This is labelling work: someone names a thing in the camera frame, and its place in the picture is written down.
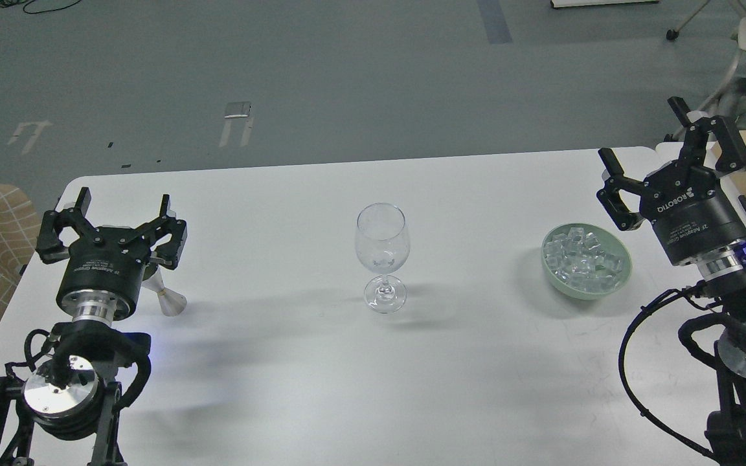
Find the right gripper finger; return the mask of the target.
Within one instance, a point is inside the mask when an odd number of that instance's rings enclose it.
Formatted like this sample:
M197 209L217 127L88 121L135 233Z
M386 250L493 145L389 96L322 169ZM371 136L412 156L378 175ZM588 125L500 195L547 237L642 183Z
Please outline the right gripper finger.
M626 177L624 169L611 148L600 148L598 156L605 168L604 187L597 191L599 203L619 230L636 230L644 221L644 217L639 212L632 212L626 206L620 192L648 197L649 186L645 182Z
M713 170L719 176L746 171L746 145L733 121L725 116L690 116L690 107L678 96L669 98L667 104L686 130L676 167L704 168L708 137L713 136L721 150Z

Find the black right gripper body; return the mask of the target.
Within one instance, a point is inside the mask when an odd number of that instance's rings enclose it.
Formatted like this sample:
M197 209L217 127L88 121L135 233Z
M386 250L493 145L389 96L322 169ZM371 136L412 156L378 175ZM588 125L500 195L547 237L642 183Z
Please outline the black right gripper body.
M651 222L672 265L746 238L746 225L713 169L667 162L644 183L648 191L640 197L640 215Z

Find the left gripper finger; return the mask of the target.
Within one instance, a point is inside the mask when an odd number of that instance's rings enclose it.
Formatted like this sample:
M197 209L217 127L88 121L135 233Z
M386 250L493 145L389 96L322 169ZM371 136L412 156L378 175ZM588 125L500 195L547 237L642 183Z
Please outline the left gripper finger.
M163 195L155 219L120 235L120 253L132 260L165 269L178 268L187 239L187 222L171 210L171 199Z
M36 254L43 263L70 258L70 248L60 239L60 233L68 228L74 230L79 239L98 245L98 231L85 216L90 204L91 191L81 188L72 206L44 213L36 239Z

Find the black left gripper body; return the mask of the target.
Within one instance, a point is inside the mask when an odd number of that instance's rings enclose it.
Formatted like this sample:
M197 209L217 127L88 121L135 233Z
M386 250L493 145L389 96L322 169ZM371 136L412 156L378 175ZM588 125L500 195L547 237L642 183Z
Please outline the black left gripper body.
M101 292L113 303L112 321L124 320L137 309L151 245L130 227L102 225L96 236L101 244L85 237L71 243L56 303L75 316L75 301L83 302L86 292Z

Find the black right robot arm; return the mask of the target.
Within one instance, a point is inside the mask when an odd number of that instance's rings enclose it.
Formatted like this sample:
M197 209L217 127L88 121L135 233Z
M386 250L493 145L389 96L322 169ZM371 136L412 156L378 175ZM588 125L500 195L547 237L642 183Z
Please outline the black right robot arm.
M746 225L721 186L723 177L746 171L746 145L728 118L695 114L677 96L667 102L684 129L677 159L636 180L626 177L613 150L602 148L604 186L597 199L621 231L649 222L672 265L692 263L701 280L666 290L642 307L619 348L619 377L640 415L660 430L719 465L746 465ZM678 339L716 374L719 410L706 422L709 449L652 415L633 393L625 368L628 342L649 316L678 299L694 305L696 298L708 304L681 325Z

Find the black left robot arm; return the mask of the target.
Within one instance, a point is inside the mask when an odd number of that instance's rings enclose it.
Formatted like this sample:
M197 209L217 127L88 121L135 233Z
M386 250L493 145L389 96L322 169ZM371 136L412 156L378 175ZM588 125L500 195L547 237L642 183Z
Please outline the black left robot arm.
M32 465L35 428L62 441L95 437L92 465L124 465L118 444L121 411L139 398L152 373L147 333L115 329L137 309L141 289L153 291L165 316L187 299L166 288L162 269L179 265L187 222L175 216L169 195L158 215L138 227L95 227L86 218L91 192L48 210L36 253L43 263L64 261L56 296L70 316L47 331L30 331L23 362L0 377L0 465Z

